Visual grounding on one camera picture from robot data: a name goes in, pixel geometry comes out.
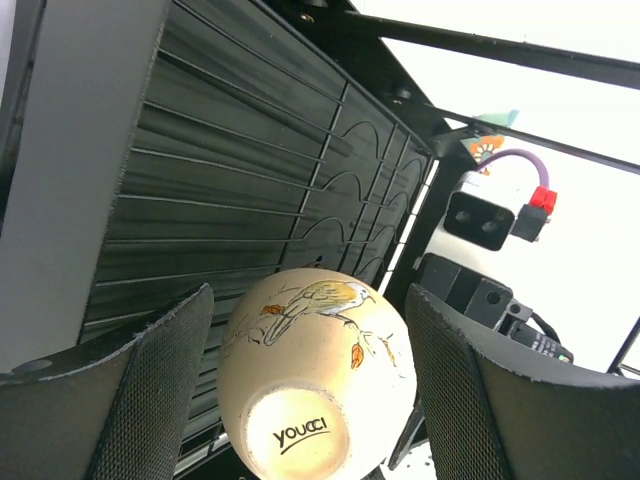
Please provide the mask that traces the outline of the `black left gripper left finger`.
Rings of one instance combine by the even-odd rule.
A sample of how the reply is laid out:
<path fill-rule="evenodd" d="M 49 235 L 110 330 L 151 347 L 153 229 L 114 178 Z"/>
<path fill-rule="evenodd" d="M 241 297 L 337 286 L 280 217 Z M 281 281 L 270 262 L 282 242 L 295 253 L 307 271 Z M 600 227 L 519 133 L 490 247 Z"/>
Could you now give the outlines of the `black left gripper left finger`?
<path fill-rule="evenodd" d="M 172 478 L 213 309 L 202 284 L 2 374 L 2 478 Z"/>

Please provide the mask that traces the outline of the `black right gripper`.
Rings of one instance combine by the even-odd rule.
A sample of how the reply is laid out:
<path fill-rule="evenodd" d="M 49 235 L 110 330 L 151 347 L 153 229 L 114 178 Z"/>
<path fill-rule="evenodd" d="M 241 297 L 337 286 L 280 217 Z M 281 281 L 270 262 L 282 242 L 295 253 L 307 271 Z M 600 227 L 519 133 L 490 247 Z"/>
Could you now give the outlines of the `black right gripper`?
<path fill-rule="evenodd" d="M 557 332 L 505 284 L 434 253 L 418 269 L 418 284 L 467 318 L 540 354 L 572 363 Z"/>

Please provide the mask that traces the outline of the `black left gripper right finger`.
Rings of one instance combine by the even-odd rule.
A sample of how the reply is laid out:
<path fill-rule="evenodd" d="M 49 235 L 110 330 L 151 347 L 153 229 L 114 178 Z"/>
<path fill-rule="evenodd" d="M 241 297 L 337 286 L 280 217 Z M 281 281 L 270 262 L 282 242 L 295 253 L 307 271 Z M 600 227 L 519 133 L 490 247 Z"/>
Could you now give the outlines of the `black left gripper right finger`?
<path fill-rule="evenodd" d="M 638 478 L 637 380 L 537 353 L 417 284 L 405 314 L 438 478 Z"/>

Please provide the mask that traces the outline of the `teal glazed bowl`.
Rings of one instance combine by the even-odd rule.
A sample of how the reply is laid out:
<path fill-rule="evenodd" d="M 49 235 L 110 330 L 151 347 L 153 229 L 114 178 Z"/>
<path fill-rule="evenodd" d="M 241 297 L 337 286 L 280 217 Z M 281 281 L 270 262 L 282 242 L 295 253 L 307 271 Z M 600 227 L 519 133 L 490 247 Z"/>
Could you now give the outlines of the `teal glazed bowl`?
<path fill-rule="evenodd" d="M 474 120 L 480 120 L 504 127 L 511 127 L 519 116 L 518 109 L 507 112 L 484 113 L 474 116 Z M 505 137 L 498 133 L 473 133 L 468 139 L 461 141 L 478 165 L 484 163 L 491 155 L 497 153 L 505 143 Z"/>

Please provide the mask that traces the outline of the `tan wooden bowl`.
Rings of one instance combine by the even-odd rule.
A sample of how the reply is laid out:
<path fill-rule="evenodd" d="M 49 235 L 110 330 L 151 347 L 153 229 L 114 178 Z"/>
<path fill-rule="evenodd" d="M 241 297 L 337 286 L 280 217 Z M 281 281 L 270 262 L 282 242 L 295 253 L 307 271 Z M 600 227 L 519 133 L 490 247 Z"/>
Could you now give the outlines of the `tan wooden bowl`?
<path fill-rule="evenodd" d="M 234 307 L 217 371 L 230 443 L 261 479 L 362 479 L 413 410 L 408 329 L 372 286 L 313 268 L 272 274 Z"/>

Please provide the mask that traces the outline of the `black wire dish rack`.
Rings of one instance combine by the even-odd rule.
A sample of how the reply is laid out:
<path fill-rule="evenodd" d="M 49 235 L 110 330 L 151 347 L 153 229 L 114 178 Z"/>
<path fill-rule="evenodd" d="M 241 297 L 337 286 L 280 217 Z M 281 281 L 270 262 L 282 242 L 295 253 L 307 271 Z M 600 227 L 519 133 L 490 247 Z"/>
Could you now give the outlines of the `black wire dish rack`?
<path fill-rule="evenodd" d="M 255 281 L 302 265 L 381 283 L 410 208 L 432 231 L 462 168 L 436 164 L 430 136 L 443 129 L 383 109 L 272 1 L 169 4 L 83 331 L 213 289 L 178 478 L 243 474 L 216 387 L 232 307 Z"/>

